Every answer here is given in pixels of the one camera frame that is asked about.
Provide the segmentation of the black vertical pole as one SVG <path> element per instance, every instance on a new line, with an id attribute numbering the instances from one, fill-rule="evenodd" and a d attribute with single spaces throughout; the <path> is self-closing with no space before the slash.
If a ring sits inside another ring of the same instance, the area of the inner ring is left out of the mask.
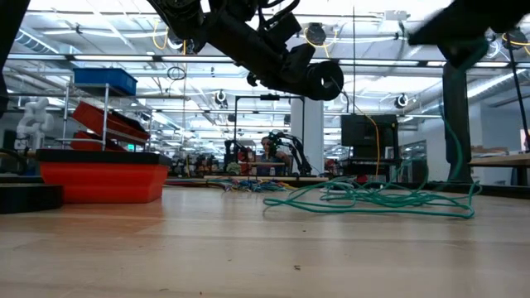
<path id="1" fill-rule="evenodd" d="M 356 79 L 357 79 L 357 73 L 356 73 L 356 25 L 355 25 L 355 5 L 352 5 L 352 41 L 353 41 L 353 87 L 352 87 L 352 96 L 351 96 L 351 103 L 352 103 L 352 114 L 355 114 L 355 98 L 356 98 Z"/>

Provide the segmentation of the ceiling light strip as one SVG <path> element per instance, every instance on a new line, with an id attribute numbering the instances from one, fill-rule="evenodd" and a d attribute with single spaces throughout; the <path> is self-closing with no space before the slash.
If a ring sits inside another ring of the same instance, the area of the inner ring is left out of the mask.
<path id="1" fill-rule="evenodd" d="M 234 64 L 228 56 L 222 55 L 60 55 L 60 54 L 23 54 L 11 53 L 8 60 L 36 61 L 98 61 L 98 62 L 182 62 L 182 63 L 214 63 Z M 340 65 L 370 67 L 419 67 L 441 68 L 442 60 L 367 60 L 332 58 Z"/>

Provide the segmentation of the red and black box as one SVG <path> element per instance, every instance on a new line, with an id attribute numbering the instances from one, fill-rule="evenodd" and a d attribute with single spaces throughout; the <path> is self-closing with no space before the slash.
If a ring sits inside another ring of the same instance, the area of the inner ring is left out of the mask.
<path id="1" fill-rule="evenodd" d="M 36 151 L 41 177 L 66 204 L 145 204 L 162 195 L 171 159 L 156 153 Z"/>

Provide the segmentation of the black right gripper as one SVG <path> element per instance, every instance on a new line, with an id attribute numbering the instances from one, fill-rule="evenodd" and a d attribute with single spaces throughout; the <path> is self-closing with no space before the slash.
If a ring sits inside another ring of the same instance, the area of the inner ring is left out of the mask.
<path id="1" fill-rule="evenodd" d="M 455 68 L 469 69 L 488 50 L 487 21 L 471 12 L 439 12 L 408 34 L 411 46 L 436 46 Z"/>

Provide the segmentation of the black tall stand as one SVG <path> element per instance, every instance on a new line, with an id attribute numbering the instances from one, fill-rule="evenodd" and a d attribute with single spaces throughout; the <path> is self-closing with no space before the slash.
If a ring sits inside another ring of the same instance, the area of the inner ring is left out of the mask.
<path id="1" fill-rule="evenodd" d="M 450 183 L 471 184 L 469 104 L 466 73 L 446 63 L 442 73 L 442 118 Z"/>

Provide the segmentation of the wooden workbench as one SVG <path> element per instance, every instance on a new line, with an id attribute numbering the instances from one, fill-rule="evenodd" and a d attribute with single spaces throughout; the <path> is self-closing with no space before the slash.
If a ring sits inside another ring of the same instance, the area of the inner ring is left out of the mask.
<path id="1" fill-rule="evenodd" d="M 528 186 L 528 170 L 530 169 L 530 152 L 474 158 L 469 162 L 472 167 L 506 167 L 513 168 L 518 186 Z"/>

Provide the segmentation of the black monitor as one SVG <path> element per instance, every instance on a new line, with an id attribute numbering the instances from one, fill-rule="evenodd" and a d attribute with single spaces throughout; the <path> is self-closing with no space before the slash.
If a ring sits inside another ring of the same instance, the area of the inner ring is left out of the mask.
<path id="1" fill-rule="evenodd" d="M 396 115 L 364 116 L 349 114 L 340 117 L 341 145 L 353 148 L 354 158 L 383 159 L 388 147 L 398 155 L 398 119 Z"/>

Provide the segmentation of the white building column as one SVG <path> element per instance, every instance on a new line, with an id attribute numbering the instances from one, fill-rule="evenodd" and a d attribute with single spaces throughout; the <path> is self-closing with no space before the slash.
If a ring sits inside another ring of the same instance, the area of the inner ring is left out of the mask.
<path id="1" fill-rule="evenodd" d="M 306 158 L 315 167 L 323 161 L 323 107 L 321 101 L 311 99 L 291 101 L 291 134 L 303 141 Z"/>

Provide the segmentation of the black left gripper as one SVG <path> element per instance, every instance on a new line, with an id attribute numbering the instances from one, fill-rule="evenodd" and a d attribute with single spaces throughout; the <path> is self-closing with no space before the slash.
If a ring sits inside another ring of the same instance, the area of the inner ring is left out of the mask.
<path id="1" fill-rule="evenodd" d="M 311 63 L 315 49 L 310 45 L 295 46 L 285 56 L 281 67 L 270 74 L 264 85 L 269 89 L 296 94 L 315 101 L 330 101 L 344 87 L 344 75 L 338 60 Z"/>

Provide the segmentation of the black gantry frame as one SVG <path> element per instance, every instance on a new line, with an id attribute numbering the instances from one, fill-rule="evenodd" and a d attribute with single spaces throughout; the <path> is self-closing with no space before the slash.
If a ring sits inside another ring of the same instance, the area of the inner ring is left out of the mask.
<path id="1" fill-rule="evenodd" d="M 301 120 L 301 140 L 299 141 L 300 145 L 296 149 L 298 152 L 298 158 L 297 162 L 300 165 L 309 164 L 309 161 L 306 159 L 306 156 L 304 154 L 303 150 L 303 143 L 305 141 L 305 111 L 306 111 L 306 98 L 303 96 L 286 96 L 286 95 L 275 95 L 275 94 L 262 94 L 262 95 L 236 95 L 234 99 L 234 141 L 236 141 L 236 132 L 237 132 L 237 124 L 238 124 L 238 104 L 240 99 L 260 99 L 263 101 L 278 101 L 280 99 L 299 99 L 302 104 L 302 120 Z"/>

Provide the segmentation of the red storage bin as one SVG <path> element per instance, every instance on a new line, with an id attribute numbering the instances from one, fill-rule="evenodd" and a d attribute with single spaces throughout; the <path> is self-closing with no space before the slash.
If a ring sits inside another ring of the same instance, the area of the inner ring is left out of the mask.
<path id="1" fill-rule="evenodd" d="M 143 146 L 151 136 L 138 121 L 113 110 L 105 112 L 85 102 L 79 103 L 72 118 L 95 134 L 103 136 L 105 132 L 106 138 L 121 142 Z"/>
<path id="2" fill-rule="evenodd" d="M 70 143 L 70 147 L 78 151 L 101 151 L 102 144 L 100 141 L 102 137 L 92 132 L 78 131 L 74 134 L 74 141 Z M 106 139 L 105 151 L 125 151 L 116 142 Z"/>

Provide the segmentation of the metal shelf rack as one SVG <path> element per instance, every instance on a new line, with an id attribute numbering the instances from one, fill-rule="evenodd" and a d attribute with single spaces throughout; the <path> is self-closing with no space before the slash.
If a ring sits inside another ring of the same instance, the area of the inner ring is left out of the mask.
<path id="1" fill-rule="evenodd" d="M 122 115 L 117 109 L 110 108 L 111 98 L 122 98 L 123 91 L 106 84 L 76 84 L 75 87 L 89 95 L 103 98 L 103 107 L 80 100 L 72 113 L 68 103 L 70 92 L 65 97 L 63 115 L 63 137 L 58 141 L 62 147 L 70 146 L 81 151 L 127 151 L 127 146 L 144 147 L 151 138 L 141 123 Z M 78 130 L 72 137 L 66 136 L 66 124 L 69 119 L 75 120 L 86 128 Z"/>

